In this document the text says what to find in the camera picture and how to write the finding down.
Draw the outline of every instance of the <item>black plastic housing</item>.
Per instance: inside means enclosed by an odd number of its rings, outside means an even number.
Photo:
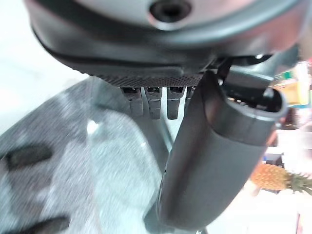
[[[120,87],[196,86],[198,73],[216,57],[288,49],[311,9],[311,0],[259,0],[222,19],[168,32],[118,22],[72,0],[25,3],[52,56]]]
[[[232,102],[207,73],[195,90],[160,186],[157,214],[166,225],[200,230],[235,198],[287,112],[274,91],[262,111]]]

